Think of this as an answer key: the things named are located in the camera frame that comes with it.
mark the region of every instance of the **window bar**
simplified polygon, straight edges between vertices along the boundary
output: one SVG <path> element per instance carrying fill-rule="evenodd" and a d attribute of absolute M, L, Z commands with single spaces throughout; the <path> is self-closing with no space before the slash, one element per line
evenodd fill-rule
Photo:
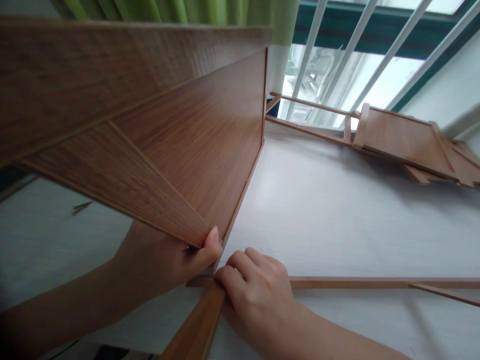
<path fill-rule="evenodd" d="M 397 95 L 387 105 L 387 110 L 392 110 L 394 106 L 408 93 L 414 84 L 427 72 L 442 53 L 454 42 L 460 33 L 470 24 L 470 22 L 480 13 L 480 0 L 476 0 L 470 10 L 460 19 L 455 27 L 448 33 L 443 41 L 436 47 L 420 68 L 413 74 L 410 80 L 401 88 Z"/>
<path fill-rule="evenodd" d="M 327 7 L 327 0 L 318 0 L 318 4 L 316 5 L 315 14 L 313 15 L 313 21 L 311 23 L 310 32 L 308 33 L 308 39 L 306 41 L 305 52 L 303 53 L 303 58 L 301 59 L 300 70 L 298 72 L 298 77 L 296 78 L 295 87 L 293 88 L 292 98 L 296 98 L 299 96 L 300 87 L 302 86 L 302 80 L 305 75 L 305 71 L 307 70 L 307 65 L 310 60 L 310 54 L 312 53 L 312 49 L 315 44 L 315 40 L 317 39 L 317 35 L 320 29 L 320 23 L 322 22 L 322 18 L 324 17 L 325 8 Z M 290 106 L 288 107 L 288 112 L 286 114 L 286 121 L 290 121 L 292 117 L 292 113 L 294 111 L 295 103 L 290 102 Z"/>
<path fill-rule="evenodd" d="M 353 31 L 353 34 L 351 35 L 350 41 L 348 42 L 348 45 L 346 46 L 345 53 L 343 54 L 341 61 L 338 65 L 338 68 L 335 72 L 335 75 L 333 76 L 333 79 L 330 82 L 330 85 L 327 87 L 325 96 L 323 97 L 322 104 L 328 105 L 330 97 L 332 96 L 332 93 L 335 89 L 335 86 L 337 85 L 340 76 L 342 76 L 342 73 L 345 69 L 345 66 L 347 66 L 347 63 L 350 60 L 350 57 L 352 56 L 352 53 L 355 50 L 355 47 L 357 46 L 360 37 L 362 36 L 362 33 L 365 30 L 365 27 L 367 26 L 367 23 L 370 20 L 370 17 L 372 16 L 372 13 L 375 10 L 375 6 L 377 5 L 378 0 L 369 0 L 368 3 L 365 6 L 365 9 L 363 10 L 363 13 L 361 14 L 360 20 L 358 20 L 358 24 L 355 27 L 355 30 Z M 320 118 L 322 117 L 322 113 L 319 112 L 316 115 L 316 118 L 314 120 L 314 124 L 318 124 L 320 122 Z"/>
<path fill-rule="evenodd" d="M 380 65 L 378 65 L 375 72 L 371 76 L 370 80 L 365 85 L 360 95 L 356 98 L 355 103 L 353 103 L 353 106 L 350 109 L 351 112 L 356 110 L 359 107 L 359 105 L 362 103 L 362 101 L 365 99 L 369 91 L 375 85 L 375 82 L 378 80 L 380 75 L 382 75 L 387 65 L 390 63 L 392 58 L 397 54 L 400 47 L 403 45 L 407 37 L 410 35 L 415 25 L 417 25 L 419 20 L 422 18 L 422 16 L 425 13 L 425 10 L 429 7 L 431 2 L 432 0 L 423 0 L 420 3 L 420 5 L 418 5 L 416 10 L 413 12 L 413 14 L 410 16 L 410 18 L 406 22 L 403 29 L 400 31 L 400 33 L 396 37 L 395 41 L 391 45 L 388 52 L 385 54 L 385 57 L 382 59 Z"/>

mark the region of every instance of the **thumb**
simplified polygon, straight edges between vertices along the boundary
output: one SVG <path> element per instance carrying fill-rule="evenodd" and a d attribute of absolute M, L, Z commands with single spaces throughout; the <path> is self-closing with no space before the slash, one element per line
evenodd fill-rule
<path fill-rule="evenodd" d="M 206 236 L 203 248 L 195 252 L 188 260 L 192 277 L 200 274 L 222 255 L 223 249 L 219 242 L 219 230 L 216 226 Z"/>

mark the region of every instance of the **wooden stick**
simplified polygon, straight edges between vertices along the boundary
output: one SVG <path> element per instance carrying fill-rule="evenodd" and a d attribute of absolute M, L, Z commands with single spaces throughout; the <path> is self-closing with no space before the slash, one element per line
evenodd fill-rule
<path fill-rule="evenodd" d="M 265 120 L 268 120 L 278 125 L 282 125 L 286 128 L 298 130 L 302 133 L 309 134 L 320 139 L 328 140 L 330 142 L 333 142 L 339 145 L 350 146 L 350 144 L 346 143 L 342 138 L 328 135 L 312 126 L 297 125 L 293 122 L 285 121 L 285 120 L 279 119 L 278 117 L 274 117 L 270 115 L 265 115 Z"/>
<path fill-rule="evenodd" d="M 158 360 L 206 360 L 217 330 L 225 289 L 215 280 L 186 318 Z"/>
<path fill-rule="evenodd" d="M 412 179 L 415 183 L 420 185 L 428 185 L 430 181 L 425 177 L 425 175 L 418 170 L 416 167 L 402 164 L 403 170 L 405 170 L 406 174 L 410 179 Z"/>
<path fill-rule="evenodd" d="M 347 144 L 352 143 L 352 117 L 345 116 L 345 129 L 343 129 L 343 141 Z"/>
<path fill-rule="evenodd" d="M 422 283 L 441 289 L 480 289 L 480 277 L 319 277 L 290 276 L 293 289 L 409 289 Z M 200 275 L 186 283 L 201 288 L 213 281 L 212 276 Z"/>
<path fill-rule="evenodd" d="M 279 94 L 278 92 L 271 92 L 270 95 L 273 95 L 275 97 L 277 96 L 280 96 L 282 99 L 285 99 L 285 100 L 290 100 L 294 103 L 299 103 L 299 104 L 303 104 L 303 105 L 308 105 L 308 106 L 311 106 L 312 108 L 317 108 L 317 109 L 323 109 L 323 110 L 327 110 L 331 113 L 336 113 L 336 114 L 340 114 L 340 115 L 349 115 L 351 116 L 352 118 L 357 118 L 358 115 L 354 112 L 348 112 L 348 111 L 343 111 L 343 110 L 340 110 L 340 109 L 337 109 L 337 108 L 334 108 L 334 107 L 330 107 L 330 106 L 326 106 L 326 105 L 322 105 L 322 104 L 317 104 L 315 102 L 310 102 L 310 101 L 305 101 L 305 100 L 301 100 L 299 98 L 296 98 L 296 97 L 290 97 L 290 96 L 286 96 L 286 95 L 282 95 L 282 94 Z"/>
<path fill-rule="evenodd" d="M 471 297 L 471 296 L 468 296 L 468 295 L 459 294 L 459 293 L 453 292 L 453 291 L 443 290 L 441 288 L 430 286 L 430 285 L 425 285 L 425 284 L 422 284 L 422 283 L 412 283 L 412 284 L 410 284 L 410 287 L 415 288 L 415 289 L 419 289 L 419 290 L 423 290 L 423 291 L 426 291 L 428 293 L 440 295 L 440 296 L 443 296 L 445 298 L 457 300 L 457 301 L 460 301 L 462 303 L 470 304 L 470 305 L 473 305 L 473 306 L 476 306 L 476 307 L 480 308 L 480 299 L 478 299 L 476 297 Z"/>
<path fill-rule="evenodd" d="M 280 101 L 281 98 L 282 98 L 282 95 L 280 94 L 275 95 L 275 97 L 272 100 L 270 100 L 266 105 L 265 114 L 268 113 L 270 110 L 272 110 L 272 108 L 275 105 L 277 105 L 277 103 Z"/>

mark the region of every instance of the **white wall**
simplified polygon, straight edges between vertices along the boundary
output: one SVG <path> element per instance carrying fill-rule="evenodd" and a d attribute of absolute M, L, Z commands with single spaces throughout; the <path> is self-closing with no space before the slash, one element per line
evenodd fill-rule
<path fill-rule="evenodd" d="M 401 113 L 443 128 L 480 103 L 480 31 L 406 104 Z M 480 128 L 467 144 L 480 156 Z"/>

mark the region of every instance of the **small wooden furniture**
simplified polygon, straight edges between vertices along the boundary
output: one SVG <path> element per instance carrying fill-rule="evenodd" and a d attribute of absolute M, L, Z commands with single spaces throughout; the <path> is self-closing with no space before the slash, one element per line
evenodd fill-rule
<path fill-rule="evenodd" d="M 368 105 L 359 116 L 274 93 L 266 107 L 268 28 L 21 18 L 0 19 L 0 28 L 0 165 L 20 164 L 197 248 L 215 225 L 225 246 L 262 150 L 264 114 L 281 98 L 345 115 L 343 137 L 266 117 L 342 146 L 454 180 L 464 179 L 457 164 L 473 161 L 433 124 Z M 352 144 L 350 120 L 358 117 Z M 410 152 L 401 152 L 405 127 L 423 129 Z M 403 144 L 386 141 L 396 132 Z M 453 165 L 449 146 L 459 156 Z M 441 151 L 430 165 L 426 155 Z M 162 359 L 208 357 L 226 294 L 207 280 Z M 478 279 L 292 281 L 416 287 L 457 300 L 432 286 L 480 288 Z"/>

